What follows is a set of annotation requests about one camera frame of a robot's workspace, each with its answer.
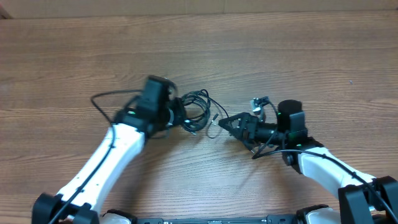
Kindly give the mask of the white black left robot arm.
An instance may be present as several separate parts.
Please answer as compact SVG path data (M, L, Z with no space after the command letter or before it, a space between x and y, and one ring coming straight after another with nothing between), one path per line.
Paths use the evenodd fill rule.
M138 156L146 141L177 122L180 104L174 82L149 76L144 88L113 118L103 141L83 168L56 195L42 193L32 208L33 224L137 223L119 210L101 208L126 166Z

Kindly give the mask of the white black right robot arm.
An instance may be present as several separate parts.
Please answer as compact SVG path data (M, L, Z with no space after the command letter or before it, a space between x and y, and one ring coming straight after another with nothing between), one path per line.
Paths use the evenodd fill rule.
M270 103L267 97L254 98L252 113L223 118L218 124L241 141L253 159L281 154L287 166L338 199L338 211L324 204L302 208L292 223L397 223L397 180L360 172L309 136L300 101L273 105L277 121L267 123L264 107Z

